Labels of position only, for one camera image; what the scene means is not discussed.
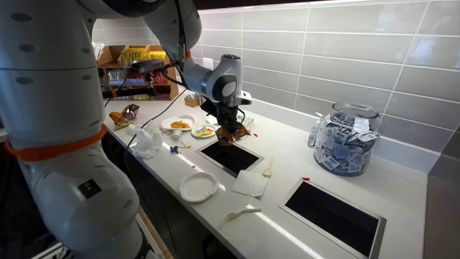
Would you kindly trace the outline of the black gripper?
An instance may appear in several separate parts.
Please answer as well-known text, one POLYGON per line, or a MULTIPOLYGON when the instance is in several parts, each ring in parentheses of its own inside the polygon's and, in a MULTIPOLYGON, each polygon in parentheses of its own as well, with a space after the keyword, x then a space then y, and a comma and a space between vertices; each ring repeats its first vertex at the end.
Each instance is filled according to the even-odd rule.
POLYGON ((234 133, 239 126, 242 126, 237 120, 238 107, 228 107, 224 103, 212 103, 209 98, 205 98, 199 108, 212 116, 216 120, 219 127, 224 127, 229 133, 234 133))

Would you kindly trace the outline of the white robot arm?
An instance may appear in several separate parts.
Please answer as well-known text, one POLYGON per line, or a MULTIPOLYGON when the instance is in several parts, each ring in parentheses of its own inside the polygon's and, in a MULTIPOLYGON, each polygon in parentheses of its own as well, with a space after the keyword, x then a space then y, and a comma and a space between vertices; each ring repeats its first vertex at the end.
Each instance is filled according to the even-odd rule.
POLYGON ((219 144, 241 137, 235 114, 250 103, 238 57, 224 55, 215 69, 192 61, 201 35, 192 0, 0 0, 4 146, 47 231, 74 259, 153 257, 136 223, 136 190, 100 146, 106 126, 91 29, 120 16, 142 19, 183 87, 205 98, 219 144))

